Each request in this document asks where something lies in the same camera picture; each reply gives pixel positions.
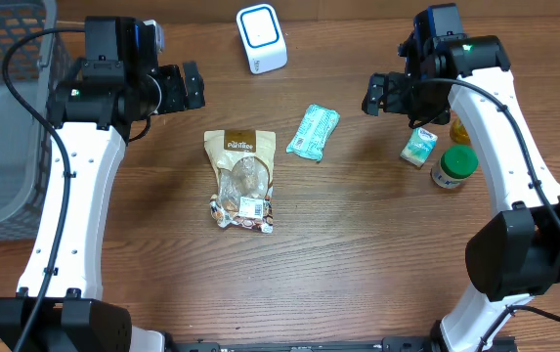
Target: plastic crate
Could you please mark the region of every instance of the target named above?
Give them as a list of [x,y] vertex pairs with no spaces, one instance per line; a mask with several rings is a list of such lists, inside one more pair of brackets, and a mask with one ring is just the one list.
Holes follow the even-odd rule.
[[[8,48],[56,24],[54,0],[0,0],[0,240],[35,238],[51,163],[49,135],[10,94],[1,75]],[[57,34],[35,39],[11,59],[17,90],[46,115],[50,93],[70,66]]]

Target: wooden table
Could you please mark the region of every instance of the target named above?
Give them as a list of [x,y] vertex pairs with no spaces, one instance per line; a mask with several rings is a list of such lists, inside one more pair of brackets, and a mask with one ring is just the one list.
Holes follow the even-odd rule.
[[[513,63],[523,112],[560,182],[560,18],[464,21],[495,34]],[[491,218],[481,172],[459,191],[430,179],[449,126],[420,170],[399,160],[401,115],[360,110],[368,78],[403,70],[397,44],[411,20],[287,22],[288,65],[252,76],[235,24],[166,26],[160,62],[196,60],[207,105],[163,116],[127,150],[116,176],[102,270],[104,301],[135,325],[178,341],[376,340],[424,335],[451,311],[468,279],[464,247]],[[75,55],[83,38],[69,36]],[[284,152],[310,104],[342,118],[323,162]],[[142,126],[135,126],[139,131]],[[220,230],[203,132],[277,133],[272,235]],[[32,242],[0,242],[0,296],[14,294]],[[560,285],[534,305],[560,314]],[[522,351],[560,350],[560,325],[520,313],[503,330]],[[5,351],[0,343],[0,351]]]

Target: yellow object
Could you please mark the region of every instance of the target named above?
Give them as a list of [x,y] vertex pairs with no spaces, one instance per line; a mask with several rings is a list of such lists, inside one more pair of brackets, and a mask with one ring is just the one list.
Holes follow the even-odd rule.
[[471,144],[471,139],[470,137],[468,137],[466,128],[464,128],[464,125],[462,124],[462,121],[459,120],[459,118],[456,118],[452,123],[452,128],[449,131],[449,135],[452,137],[453,141],[458,144]]

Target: blue border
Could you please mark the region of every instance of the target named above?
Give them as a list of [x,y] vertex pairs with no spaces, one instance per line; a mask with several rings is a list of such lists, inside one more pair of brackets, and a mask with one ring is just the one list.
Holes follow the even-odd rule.
[[[264,43],[264,44],[261,44],[261,45],[253,46],[253,45],[251,45],[251,42],[249,41],[249,35],[247,35],[247,27],[244,25],[244,21],[242,20],[242,17],[245,16],[246,14],[256,12],[256,11],[260,11],[260,10],[263,10],[263,9],[267,10],[269,12],[269,16],[271,16],[271,21],[273,22],[273,29],[276,31],[276,40],[274,40],[272,42],[269,42],[269,43]],[[249,45],[249,47],[251,47],[253,49],[262,48],[263,46],[275,44],[278,41],[280,41],[280,33],[278,32],[278,26],[276,25],[276,20],[273,18],[273,13],[271,12],[271,9],[269,9],[267,6],[263,6],[263,7],[257,8],[257,9],[253,9],[253,10],[243,12],[242,14],[240,14],[240,24],[242,25],[242,32],[244,33],[244,37],[247,39],[247,45]]]

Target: jar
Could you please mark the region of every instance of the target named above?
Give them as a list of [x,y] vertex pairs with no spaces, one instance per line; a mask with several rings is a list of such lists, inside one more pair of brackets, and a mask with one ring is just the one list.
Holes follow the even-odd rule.
[[452,140],[458,144],[471,144],[471,138],[468,137],[468,132],[466,132],[466,128],[462,124],[462,121],[459,118],[456,118],[453,123],[452,127],[449,130],[449,136]]
[[475,172],[477,163],[477,156],[470,147],[453,146],[432,166],[432,179],[442,188],[453,189]]

